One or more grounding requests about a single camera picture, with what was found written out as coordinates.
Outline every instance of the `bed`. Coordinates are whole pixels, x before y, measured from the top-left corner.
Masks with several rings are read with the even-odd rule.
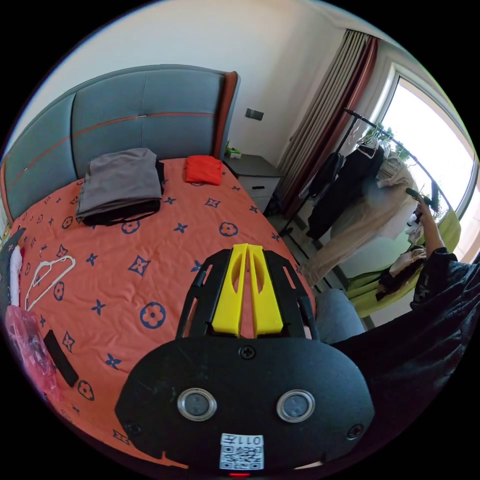
[[[114,407],[133,366],[175,338],[187,291],[207,257],[249,243],[282,255],[299,272],[226,167],[220,186],[184,181],[187,156],[223,159],[239,83],[235,72],[185,65],[112,72],[40,112],[2,162],[1,196],[11,231],[25,228],[20,306],[31,306],[41,332],[53,331],[78,374],[73,387],[57,375],[63,399],[46,400],[78,435],[109,455],[120,451],[175,465],[135,449]],[[88,162],[137,147],[164,163],[160,211],[109,227],[78,223]],[[73,262],[60,261],[66,257],[74,259],[73,268]],[[42,278],[41,262],[55,260]],[[241,335],[253,336],[248,288]]]

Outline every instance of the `clothes rack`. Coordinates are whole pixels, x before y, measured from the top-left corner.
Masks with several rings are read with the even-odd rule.
[[[356,111],[353,111],[353,110],[350,110],[348,108],[344,108],[343,109],[345,111],[345,113],[349,114],[352,116],[352,120],[350,122],[350,125],[345,133],[345,135],[343,136],[343,138],[341,139],[341,142],[339,143],[338,147],[336,148],[335,152],[334,153],[339,153],[340,150],[342,149],[342,147],[344,146],[344,143],[345,141],[347,140],[347,138],[349,137],[350,133],[352,132],[352,129],[354,128],[355,124],[357,123],[358,120],[360,120],[361,122],[364,122],[366,123],[367,125],[373,127],[375,129],[375,133],[380,133],[380,134],[383,134],[385,136],[387,136],[389,138],[389,141],[390,142],[393,142],[394,144],[396,144],[398,147],[400,147],[406,154],[408,154],[408,156],[410,158],[412,158],[415,163],[425,172],[425,174],[428,176],[428,178],[430,179],[430,181],[432,182],[432,184],[436,184],[437,187],[438,187],[438,192],[440,193],[440,195],[443,197],[443,199],[445,200],[446,204],[448,205],[448,208],[451,209],[452,206],[450,205],[449,201],[447,200],[447,197],[444,195],[444,193],[442,192],[442,190],[440,189],[440,187],[438,186],[438,184],[435,182],[435,180],[432,178],[432,176],[430,175],[430,173],[427,171],[427,169],[420,163],[420,161],[418,160],[418,158],[414,155],[412,155],[399,141],[395,140],[392,136],[391,133],[388,133],[387,131],[385,131],[383,128],[379,128],[378,125],[376,125],[375,123],[371,122],[370,120],[368,120],[367,118],[361,116],[360,114],[358,114]],[[298,244],[298,242],[292,237],[292,231],[293,231],[293,227],[290,227],[289,225],[292,223],[292,221],[294,220],[294,218],[298,215],[298,213],[300,212],[300,210],[303,208],[303,206],[307,203],[307,201],[310,199],[310,196],[307,194],[305,196],[305,198],[301,201],[299,207],[296,209],[296,211],[293,213],[293,215],[288,219],[287,223],[285,224],[285,226],[280,230],[280,232],[278,232],[278,234],[280,235],[280,237],[285,237],[285,236],[289,236],[290,237],[290,240],[296,245],[296,247],[301,251],[301,253],[308,259],[309,256],[307,255],[307,253],[304,251],[304,249]]]

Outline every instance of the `beige pants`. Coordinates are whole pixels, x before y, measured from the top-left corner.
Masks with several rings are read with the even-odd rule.
[[[373,240],[407,200],[405,185],[372,188],[348,212],[350,225],[300,266],[308,285],[316,285],[333,267]]]

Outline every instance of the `pink plastic bag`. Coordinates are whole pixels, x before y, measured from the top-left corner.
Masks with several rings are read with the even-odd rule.
[[[61,400],[54,364],[31,311],[10,305],[6,309],[5,326],[10,339],[23,360],[23,366],[40,393]]]

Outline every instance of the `window frame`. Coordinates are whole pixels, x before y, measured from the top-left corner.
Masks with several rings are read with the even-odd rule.
[[[415,75],[412,71],[408,70],[407,68],[392,62],[390,66],[390,72],[388,74],[388,79],[385,84],[384,91],[382,92],[382,100],[380,101],[379,105],[375,109],[376,111],[373,114],[372,121],[374,123],[382,122],[383,118],[385,117],[392,99],[395,95],[395,91],[399,84],[399,81],[403,79],[406,82],[410,83],[414,88],[417,88],[423,95],[427,97],[427,101],[425,103],[433,103],[434,108],[440,109],[441,113],[439,115],[446,121],[452,131],[457,135],[460,142],[465,146],[467,150],[470,150],[472,160],[473,160],[473,168],[470,176],[470,181],[468,183],[467,189],[463,194],[463,198],[458,206],[457,210],[455,211],[459,220],[462,219],[465,211],[467,210],[470,201],[472,200],[472,196],[474,194],[474,190],[477,185],[478,176],[479,176],[479,162],[477,159],[477,155],[475,152],[475,148],[473,143],[467,134],[465,127],[460,125],[457,121],[456,115],[454,115],[453,106],[450,107],[448,103],[445,101],[444,98],[440,98],[436,91],[431,88],[426,82],[424,82],[420,77]]]

